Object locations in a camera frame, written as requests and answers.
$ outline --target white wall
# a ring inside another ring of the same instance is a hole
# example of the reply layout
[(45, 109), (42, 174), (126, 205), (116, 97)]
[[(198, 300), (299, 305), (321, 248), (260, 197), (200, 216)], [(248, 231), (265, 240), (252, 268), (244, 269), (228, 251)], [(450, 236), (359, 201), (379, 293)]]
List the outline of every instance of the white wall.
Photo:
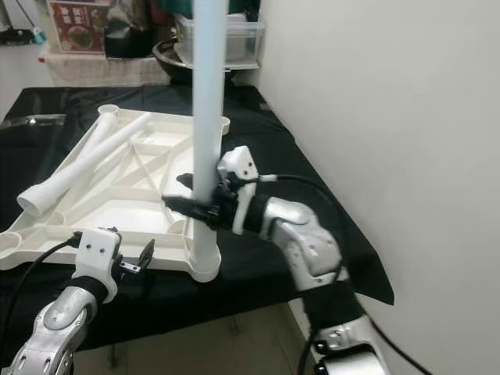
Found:
[[(3, 0), (5, 7), (7, 8), (7, 13), (9, 14), (10, 22), (12, 27), (15, 29), (32, 29), (30, 21), (27, 20), (21, 8), (17, 5), (16, 0)], [(20, 0), (24, 10), (34, 22), (35, 25), (38, 23), (38, 13), (37, 8), (34, 4), (34, 0)]]
[(439, 375), (500, 372), (499, 15), (498, 0), (262, 4), (255, 84), (387, 268), (395, 306), (364, 305)]

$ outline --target white plastic tray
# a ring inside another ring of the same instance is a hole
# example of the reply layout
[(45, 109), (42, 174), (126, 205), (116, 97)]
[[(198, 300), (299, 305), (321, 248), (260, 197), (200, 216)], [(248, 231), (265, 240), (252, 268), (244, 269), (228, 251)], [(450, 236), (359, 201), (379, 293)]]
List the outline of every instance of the white plastic tray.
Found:
[[(143, 112), (120, 109), (114, 131)], [(221, 134), (229, 131), (223, 117)], [(69, 165), (84, 147), (92, 127), (57, 170)], [(162, 195), (186, 195), (191, 191), (176, 181), (193, 170), (193, 118), (154, 113), (143, 131), (118, 147), (95, 169), (80, 176), (46, 214), (23, 212), (0, 234), (0, 270), (35, 260), (75, 230), (116, 227), (122, 234), (120, 252), (135, 263), (144, 246), (155, 239), (150, 268), (191, 273), (191, 220), (165, 207)], [(76, 249), (66, 247), (51, 255), (50, 263), (74, 263)]]

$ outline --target vertical white pipe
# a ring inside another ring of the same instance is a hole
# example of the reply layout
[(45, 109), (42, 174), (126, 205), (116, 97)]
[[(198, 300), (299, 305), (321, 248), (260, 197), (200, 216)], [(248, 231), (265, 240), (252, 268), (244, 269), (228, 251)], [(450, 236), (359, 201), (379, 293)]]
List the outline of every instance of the vertical white pipe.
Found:
[[(220, 157), (220, 117), (223, 107), (223, 68), (226, 60), (227, 0), (195, 0), (194, 103), (196, 200), (210, 202), (217, 184)], [(216, 232), (195, 221), (191, 251), (192, 276), (210, 281), (219, 272), (220, 253)]]

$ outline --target black cloth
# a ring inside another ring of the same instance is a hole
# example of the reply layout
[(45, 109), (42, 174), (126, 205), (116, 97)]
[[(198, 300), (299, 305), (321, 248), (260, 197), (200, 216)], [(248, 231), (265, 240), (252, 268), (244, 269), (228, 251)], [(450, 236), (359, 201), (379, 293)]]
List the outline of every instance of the black cloth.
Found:
[[(20, 214), (16, 196), (47, 178), (90, 127), (97, 108), (105, 103), (125, 109), (191, 115), (190, 87), (28, 88), (6, 118), (31, 114), (65, 113), (63, 126), (29, 126), (0, 130), (0, 230)], [(226, 87), (224, 115), (231, 120), (223, 137), (222, 154), (247, 145), (262, 174), (289, 173), (321, 179), (301, 153), (290, 132), (253, 87)], [(284, 181), (262, 184), (258, 192), (303, 202), (331, 230), (343, 249), (354, 288), (386, 303), (394, 295), (377, 254), (357, 226), (349, 221), (349, 251), (345, 253), (338, 211), (325, 204), (310, 187)], [(217, 278), (207, 284), (186, 273), (147, 270), (128, 277), (112, 303), (104, 305), (90, 326), (81, 348), (160, 334), (221, 316), (241, 313), (297, 298), (293, 280), (280, 250), (253, 234), (237, 236), (220, 231), (222, 264)], [(9, 297), (21, 265), (0, 272), (0, 301)], [(44, 263), (28, 278), (14, 310), (6, 343), (5, 365), (29, 337), (36, 313), (55, 296), (74, 266)]]

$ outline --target pipe end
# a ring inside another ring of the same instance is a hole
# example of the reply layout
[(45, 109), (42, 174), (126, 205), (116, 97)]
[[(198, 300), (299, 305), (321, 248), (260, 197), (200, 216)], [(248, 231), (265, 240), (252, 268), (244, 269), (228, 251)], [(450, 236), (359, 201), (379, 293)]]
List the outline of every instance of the pipe end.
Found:
[(113, 115), (118, 116), (119, 110), (120, 110), (120, 107), (118, 107), (118, 105), (114, 105), (114, 104), (104, 104), (104, 105), (101, 105), (99, 108), (97, 108), (97, 111), (101, 115), (103, 113), (112, 113)]
[(33, 185), (17, 196), (17, 203), (27, 213), (41, 216), (55, 204), (54, 197), (45, 190), (40, 185)]

